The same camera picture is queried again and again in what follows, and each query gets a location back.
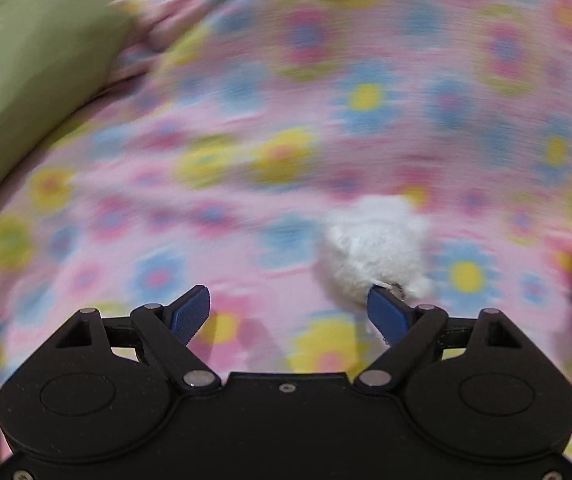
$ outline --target triangular cutout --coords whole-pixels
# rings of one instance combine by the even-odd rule
[[[500,322],[492,322],[488,326],[488,346],[499,346],[502,348],[521,348],[522,345],[514,336],[506,330]]]
[[[56,348],[73,348],[76,346],[90,346],[90,325],[87,321],[80,320],[56,345]]]

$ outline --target pink fabric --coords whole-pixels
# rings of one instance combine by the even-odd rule
[[[0,383],[75,310],[194,283],[213,315],[191,347],[224,376],[354,374],[384,346],[316,240],[365,193],[431,218],[423,301],[503,309],[572,379],[572,0],[186,9],[159,13],[166,40],[192,28],[143,85],[73,119],[0,212]]]

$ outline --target black robotic gripper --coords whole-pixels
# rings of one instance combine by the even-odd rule
[[[375,287],[391,345],[344,373],[231,373],[186,346],[196,286],[169,306],[82,309],[2,386],[3,480],[572,480],[572,386],[499,310],[449,318]],[[111,348],[134,348],[139,362]],[[442,359],[445,349],[465,348]]]

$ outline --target green pillow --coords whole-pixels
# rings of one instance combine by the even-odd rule
[[[104,0],[0,0],[0,182],[101,88],[130,28]]]

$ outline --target white plush toy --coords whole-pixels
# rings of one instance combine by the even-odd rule
[[[322,266],[358,303],[365,303],[373,284],[402,300],[421,300],[431,290],[423,261],[428,227],[403,196],[364,196],[323,219]]]

